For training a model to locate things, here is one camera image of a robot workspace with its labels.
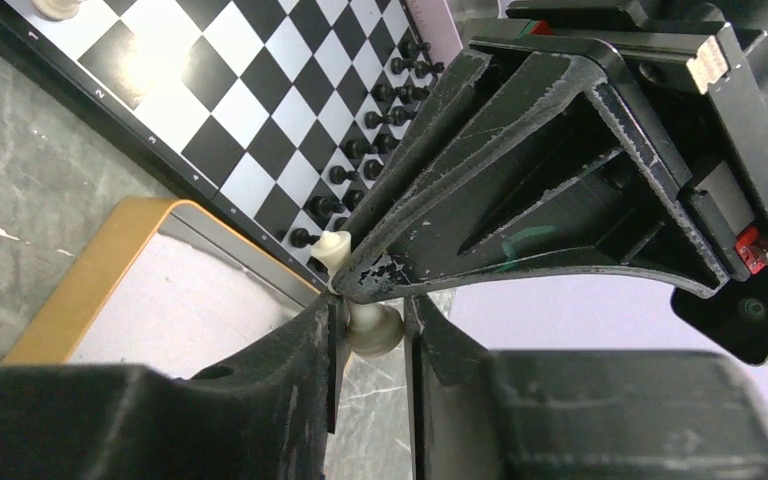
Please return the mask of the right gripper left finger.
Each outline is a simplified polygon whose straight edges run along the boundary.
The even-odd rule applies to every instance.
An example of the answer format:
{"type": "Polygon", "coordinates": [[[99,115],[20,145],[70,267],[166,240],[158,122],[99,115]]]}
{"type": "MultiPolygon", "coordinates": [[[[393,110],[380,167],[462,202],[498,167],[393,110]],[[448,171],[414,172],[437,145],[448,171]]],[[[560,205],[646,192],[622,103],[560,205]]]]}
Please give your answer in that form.
{"type": "Polygon", "coordinates": [[[347,319],[323,294],[189,379],[124,363],[0,367],[0,479],[319,479],[347,319]]]}

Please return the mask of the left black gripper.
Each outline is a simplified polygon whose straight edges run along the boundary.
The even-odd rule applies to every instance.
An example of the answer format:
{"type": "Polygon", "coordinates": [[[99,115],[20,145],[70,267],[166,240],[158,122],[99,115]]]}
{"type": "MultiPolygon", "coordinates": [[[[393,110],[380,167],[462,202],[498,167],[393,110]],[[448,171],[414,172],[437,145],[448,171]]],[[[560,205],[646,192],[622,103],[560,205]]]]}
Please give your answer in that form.
{"type": "Polygon", "coordinates": [[[729,276],[708,297],[674,286],[674,311],[768,364],[768,1],[515,1],[470,48],[604,71],[729,276]]]}

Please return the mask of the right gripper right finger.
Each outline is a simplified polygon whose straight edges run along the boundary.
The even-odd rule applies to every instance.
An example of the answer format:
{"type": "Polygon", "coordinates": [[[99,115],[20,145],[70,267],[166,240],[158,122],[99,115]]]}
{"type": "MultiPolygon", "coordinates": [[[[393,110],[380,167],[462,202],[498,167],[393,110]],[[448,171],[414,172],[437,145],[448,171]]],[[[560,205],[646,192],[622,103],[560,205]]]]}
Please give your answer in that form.
{"type": "Polygon", "coordinates": [[[768,407],[694,350],[490,350],[403,303],[418,479],[768,479],[768,407]]]}

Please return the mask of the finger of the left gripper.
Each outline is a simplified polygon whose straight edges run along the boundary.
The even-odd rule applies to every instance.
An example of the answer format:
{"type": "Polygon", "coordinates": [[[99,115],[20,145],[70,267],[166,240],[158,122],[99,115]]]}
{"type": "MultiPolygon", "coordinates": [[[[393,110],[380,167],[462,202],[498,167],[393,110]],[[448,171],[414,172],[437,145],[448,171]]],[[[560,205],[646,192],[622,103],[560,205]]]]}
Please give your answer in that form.
{"type": "Polygon", "coordinates": [[[435,159],[427,210],[355,249],[336,292],[372,303],[481,282],[576,274],[708,297],[728,273],[678,201],[604,71],[576,55],[492,56],[490,94],[435,159]]]}
{"type": "Polygon", "coordinates": [[[489,100],[484,78],[491,70],[492,56],[473,49],[461,52],[449,65],[381,178],[345,224],[353,248],[371,249],[391,241],[427,210],[421,205],[430,196],[426,190],[435,191],[434,183],[443,177],[433,162],[489,100]]]}

